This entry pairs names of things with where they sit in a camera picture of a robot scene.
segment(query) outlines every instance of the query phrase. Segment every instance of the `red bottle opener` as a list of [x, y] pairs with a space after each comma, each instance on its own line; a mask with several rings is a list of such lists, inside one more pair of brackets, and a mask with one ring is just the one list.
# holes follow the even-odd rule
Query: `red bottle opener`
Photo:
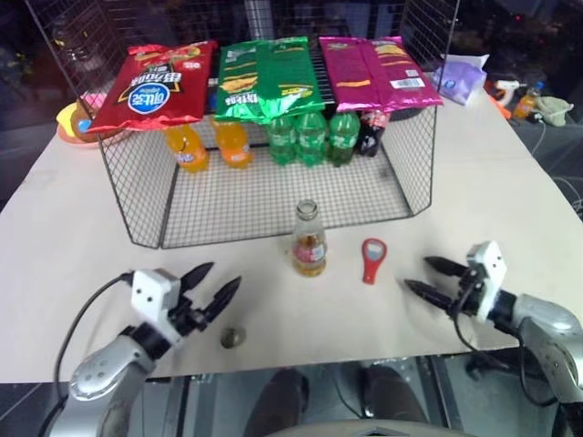
[[363, 243], [364, 276], [365, 284], [374, 284], [376, 271], [386, 257], [386, 244], [379, 239], [366, 239]]

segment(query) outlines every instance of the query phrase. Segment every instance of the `person's leg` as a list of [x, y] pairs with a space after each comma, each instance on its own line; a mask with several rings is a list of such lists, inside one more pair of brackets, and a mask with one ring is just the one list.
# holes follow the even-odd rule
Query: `person's leg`
[[300, 422], [308, 380], [294, 369], [278, 371], [267, 383], [245, 427], [244, 437], [265, 437]]
[[366, 417], [428, 423], [411, 387], [390, 367], [363, 369], [362, 402]]

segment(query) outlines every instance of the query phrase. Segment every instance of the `green soda bottle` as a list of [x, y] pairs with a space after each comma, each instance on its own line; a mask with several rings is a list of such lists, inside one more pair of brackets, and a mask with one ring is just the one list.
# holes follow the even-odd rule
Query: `green soda bottle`
[[278, 117], [267, 125], [271, 158], [281, 166], [295, 159], [295, 128], [293, 117]]
[[320, 164], [326, 158], [326, 119], [319, 112], [298, 116], [296, 154], [306, 166]]
[[328, 159], [339, 167], [353, 158], [354, 145], [361, 123], [354, 112], [336, 114], [330, 120], [330, 150]]

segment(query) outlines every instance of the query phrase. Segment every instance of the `wire mesh basket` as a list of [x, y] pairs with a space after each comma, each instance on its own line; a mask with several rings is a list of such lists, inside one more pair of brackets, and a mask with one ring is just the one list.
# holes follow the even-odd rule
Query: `wire mesh basket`
[[[77, 97], [107, 92], [128, 46], [221, 45], [248, 39], [308, 36], [322, 97], [334, 110], [318, 36], [401, 35], [424, 71], [443, 64], [459, 0], [225, 1], [26, 0]], [[63, 49], [57, 39], [65, 36]], [[218, 71], [218, 58], [213, 62]], [[412, 217], [431, 205], [436, 108], [395, 113], [375, 158], [306, 168], [271, 161], [263, 127], [245, 124], [254, 161], [228, 168], [207, 118], [192, 125], [210, 150], [207, 171], [182, 170], [161, 132], [133, 132], [100, 141], [122, 218], [132, 242], [176, 248], [290, 233], [294, 206], [313, 198], [327, 228]]]

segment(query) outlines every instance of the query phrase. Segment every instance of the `green chip bag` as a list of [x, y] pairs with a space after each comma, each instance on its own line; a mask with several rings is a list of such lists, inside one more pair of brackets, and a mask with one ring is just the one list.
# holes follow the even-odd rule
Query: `green chip bag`
[[217, 120], [267, 124], [283, 114], [323, 108], [307, 37], [248, 41], [223, 48]]

